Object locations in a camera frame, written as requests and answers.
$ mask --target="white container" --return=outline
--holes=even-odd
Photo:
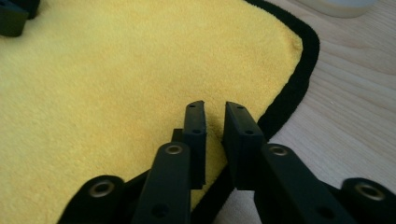
[[[329,16],[341,18],[358,17],[365,13],[376,0],[298,0]]]

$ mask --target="black object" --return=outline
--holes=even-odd
[[[88,181],[59,223],[191,223],[192,183],[205,182],[205,134],[204,102],[189,104],[184,129],[174,129],[150,171],[127,183],[111,175]],[[263,139],[248,110],[227,102],[223,145],[233,184],[255,190],[263,223],[396,223],[396,196],[388,189],[363,178],[336,189],[316,179],[290,148]]]
[[[0,35],[19,36],[36,15],[40,0],[0,0]]]

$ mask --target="yellow towel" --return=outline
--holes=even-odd
[[[145,172],[185,105],[205,101],[206,186],[226,164],[226,101],[257,120],[302,40],[242,0],[42,0],[0,36],[0,223],[54,223],[89,179]]]

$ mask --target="wooden surface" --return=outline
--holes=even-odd
[[[321,41],[308,93],[271,142],[292,148],[337,188],[364,177],[396,193],[396,1],[354,19],[294,0],[270,0],[309,24]],[[250,191],[235,191],[215,224],[261,223]]]

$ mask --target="black trim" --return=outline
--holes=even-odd
[[[269,140],[290,118],[308,90],[309,78],[318,60],[319,39],[318,35],[309,25],[300,21],[284,9],[262,0],[246,1],[253,6],[268,11],[285,23],[303,40],[304,46],[301,60],[297,64],[289,82],[258,121],[258,125],[264,132],[266,139]],[[191,223],[213,222],[232,191],[233,185],[227,166],[205,194],[204,198],[192,211]]]

